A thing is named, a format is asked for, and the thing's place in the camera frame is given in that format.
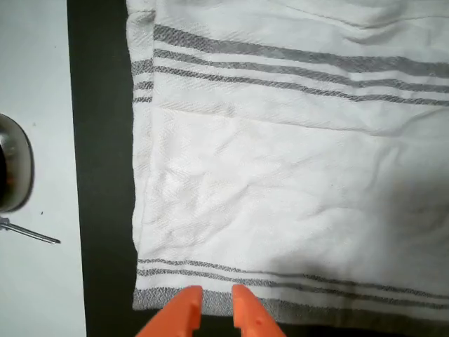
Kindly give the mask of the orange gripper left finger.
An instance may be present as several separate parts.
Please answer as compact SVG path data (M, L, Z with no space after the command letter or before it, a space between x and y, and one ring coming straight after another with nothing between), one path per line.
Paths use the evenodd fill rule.
M203 289L189 286L173 297L139 331L137 337L187 337L201 325Z

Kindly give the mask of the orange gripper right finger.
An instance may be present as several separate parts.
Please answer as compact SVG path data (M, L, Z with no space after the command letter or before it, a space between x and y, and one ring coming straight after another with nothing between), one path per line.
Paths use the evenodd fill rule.
M234 326L242 337L286 337L273 317L249 288L242 284L232 287Z

